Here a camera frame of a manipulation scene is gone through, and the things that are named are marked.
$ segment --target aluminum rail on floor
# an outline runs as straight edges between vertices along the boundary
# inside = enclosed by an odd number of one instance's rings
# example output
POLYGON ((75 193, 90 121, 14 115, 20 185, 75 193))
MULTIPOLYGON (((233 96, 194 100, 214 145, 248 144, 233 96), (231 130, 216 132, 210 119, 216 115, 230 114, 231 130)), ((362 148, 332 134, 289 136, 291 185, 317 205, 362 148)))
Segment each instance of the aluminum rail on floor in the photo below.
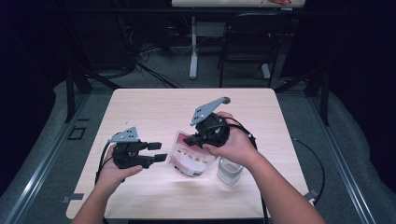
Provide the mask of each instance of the aluminum rail on floor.
POLYGON ((331 146, 332 155, 334 156, 334 161, 337 166, 337 169, 340 173, 341 178, 344 181, 346 186, 346 190, 355 205, 356 211, 358 212, 359 217, 361 218, 361 223, 374 224, 375 219, 364 200, 363 195, 361 194, 361 189, 356 183, 355 178, 349 170, 346 160, 344 159, 341 148, 338 146, 337 141, 335 140, 334 135, 332 134, 332 129, 330 126, 326 126, 323 122, 320 114, 319 114, 319 105, 318 101, 313 97, 307 97, 308 103, 314 111, 315 117, 320 124, 322 131, 326 134, 326 137, 331 146))
POLYGON ((61 143, 67 137, 67 133, 70 133, 73 130, 74 123, 77 121, 78 114, 87 103, 88 98, 89 95, 81 94, 80 98, 76 102, 75 116, 62 127, 59 135, 55 139, 52 149, 40 162, 29 183, 26 185, 21 197, 18 199, 11 212, 8 214, 6 223, 22 223, 24 216, 29 210, 32 202, 35 200, 35 196, 41 189, 41 186, 46 180, 46 177, 50 173, 50 169, 52 168, 53 163, 55 163, 58 155, 61 152, 61 143))

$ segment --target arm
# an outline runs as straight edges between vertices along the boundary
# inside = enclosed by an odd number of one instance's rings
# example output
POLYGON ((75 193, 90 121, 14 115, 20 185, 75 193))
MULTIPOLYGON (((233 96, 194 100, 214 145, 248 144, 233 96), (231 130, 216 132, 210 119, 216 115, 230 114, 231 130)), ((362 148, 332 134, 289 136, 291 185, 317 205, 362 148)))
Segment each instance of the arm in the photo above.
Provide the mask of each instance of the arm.
MULTIPOLYGON (((224 112, 218 115, 232 118, 232 115, 224 112)), ((227 122, 236 124, 230 119, 227 122)), ((324 223, 314 206, 251 145, 247 135, 241 130, 231 128, 230 137, 223 147, 203 147, 212 155, 241 164, 251 172, 275 223, 324 223)))
MULTIPOLYGON (((105 161, 111 158, 114 146, 109 148, 105 161)), ((99 175, 98 182, 90 196, 88 196, 85 203, 79 209, 76 217, 73 219, 73 223, 102 223, 107 201, 110 196, 116 191, 123 179, 140 173, 142 169, 142 166, 135 166, 121 170, 114 164, 113 159, 106 162, 99 175)))

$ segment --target forearm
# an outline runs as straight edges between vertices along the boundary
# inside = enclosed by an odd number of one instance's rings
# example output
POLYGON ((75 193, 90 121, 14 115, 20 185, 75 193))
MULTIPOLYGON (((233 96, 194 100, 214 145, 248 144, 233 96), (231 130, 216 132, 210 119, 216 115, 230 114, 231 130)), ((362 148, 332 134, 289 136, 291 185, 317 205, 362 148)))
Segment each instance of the forearm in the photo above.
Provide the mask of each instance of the forearm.
POLYGON ((275 223, 324 223, 317 210, 258 153, 248 167, 275 223))
POLYGON ((95 188, 79 209, 73 223, 102 223, 110 195, 95 188))

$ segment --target wooden tabletop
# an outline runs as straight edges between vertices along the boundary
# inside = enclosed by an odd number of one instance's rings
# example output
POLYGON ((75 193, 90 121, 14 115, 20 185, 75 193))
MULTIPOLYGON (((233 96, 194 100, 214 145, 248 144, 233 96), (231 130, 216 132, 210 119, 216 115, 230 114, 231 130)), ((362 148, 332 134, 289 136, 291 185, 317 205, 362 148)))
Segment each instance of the wooden tabletop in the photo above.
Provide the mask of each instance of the wooden tabletop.
POLYGON ((305 0, 290 1, 282 6, 269 0, 172 0, 172 7, 304 7, 305 4, 305 0))
POLYGON ((73 218, 93 189, 107 139, 136 127, 143 142, 162 142, 169 153, 140 174, 129 177, 110 197, 105 217, 128 219, 263 218, 260 192, 248 170, 233 186, 217 177, 218 161, 199 177, 185 177, 169 163, 178 131, 195 133, 190 121, 195 107, 227 96, 220 105, 256 137, 258 150, 302 194, 308 192, 275 93, 270 89, 120 89, 113 93, 66 215, 73 218))

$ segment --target chair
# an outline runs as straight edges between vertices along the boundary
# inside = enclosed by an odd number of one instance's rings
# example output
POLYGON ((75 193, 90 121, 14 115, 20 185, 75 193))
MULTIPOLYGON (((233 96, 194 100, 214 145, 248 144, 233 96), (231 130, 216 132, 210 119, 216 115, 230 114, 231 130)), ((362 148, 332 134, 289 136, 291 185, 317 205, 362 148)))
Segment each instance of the chair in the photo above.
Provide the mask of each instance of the chair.
POLYGON ((222 87, 224 62, 272 65, 267 87, 271 87, 276 59, 282 39, 290 29, 290 19, 284 15, 242 13, 231 17, 224 26, 219 56, 219 86, 222 87))

